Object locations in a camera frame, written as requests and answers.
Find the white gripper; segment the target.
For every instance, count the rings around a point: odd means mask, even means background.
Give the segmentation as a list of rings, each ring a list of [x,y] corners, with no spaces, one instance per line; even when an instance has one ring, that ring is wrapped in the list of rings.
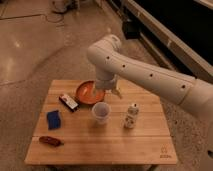
[[[122,94],[119,89],[115,89],[117,85],[117,78],[113,76],[112,78],[97,77],[95,80],[95,88],[101,90],[112,90],[111,92],[122,99]]]

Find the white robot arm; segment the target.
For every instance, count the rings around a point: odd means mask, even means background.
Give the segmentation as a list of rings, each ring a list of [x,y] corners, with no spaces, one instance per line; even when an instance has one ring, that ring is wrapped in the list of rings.
[[[147,64],[122,55],[120,39],[107,35],[87,50],[95,66],[97,89],[116,88],[116,75],[180,106],[194,117],[213,124],[213,84],[193,76]]]

